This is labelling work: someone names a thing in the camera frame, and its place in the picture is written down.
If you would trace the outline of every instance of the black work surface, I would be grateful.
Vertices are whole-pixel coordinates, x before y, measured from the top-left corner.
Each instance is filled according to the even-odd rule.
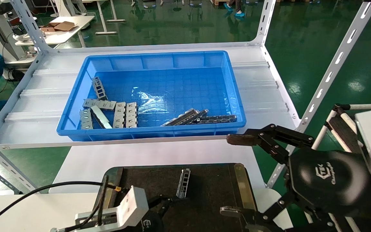
[[[238,218],[220,215],[220,207],[242,207],[234,163],[171,167],[135,167],[122,172],[120,186],[144,188],[147,198],[175,196],[181,170],[191,175],[186,200],[171,205],[163,223],[167,232],[246,231]]]

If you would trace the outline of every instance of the pallet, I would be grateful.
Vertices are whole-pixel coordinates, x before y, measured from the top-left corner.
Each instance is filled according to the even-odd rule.
[[[220,3],[228,3],[228,0],[210,0],[210,2],[215,6],[218,6]]]

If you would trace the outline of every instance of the desk leg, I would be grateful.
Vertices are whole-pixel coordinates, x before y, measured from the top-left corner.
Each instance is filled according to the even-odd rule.
[[[109,0],[109,4],[111,5],[111,11],[112,15],[114,16],[114,19],[109,19],[107,22],[125,22],[125,19],[117,19],[117,15],[115,14],[115,8],[114,8],[114,3],[112,0]]]
[[[100,13],[101,23],[103,24],[104,31],[102,32],[96,32],[96,35],[109,35],[109,34],[116,34],[116,31],[107,31],[106,22],[104,20],[103,11],[101,10],[100,2],[97,1],[98,11]]]
[[[80,38],[81,47],[86,47],[84,42],[84,37],[82,36],[81,31],[78,31],[78,38]]]

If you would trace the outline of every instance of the blue plastic bin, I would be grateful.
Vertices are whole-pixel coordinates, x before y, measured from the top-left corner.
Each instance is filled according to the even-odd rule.
[[[91,79],[99,77],[110,101],[137,102],[138,128],[82,130],[80,110],[96,99]],[[235,114],[233,123],[161,126],[186,110],[208,116]],[[114,113],[103,111],[112,125]],[[88,56],[56,129],[73,141],[236,133],[246,124],[243,105],[225,51]],[[94,128],[100,128],[94,122]]]

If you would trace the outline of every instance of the cardboard box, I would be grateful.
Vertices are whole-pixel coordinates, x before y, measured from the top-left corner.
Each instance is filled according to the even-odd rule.
[[[71,31],[75,27],[72,22],[64,21],[62,23],[48,23],[41,27],[41,31],[44,32],[55,32],[55,31]]]

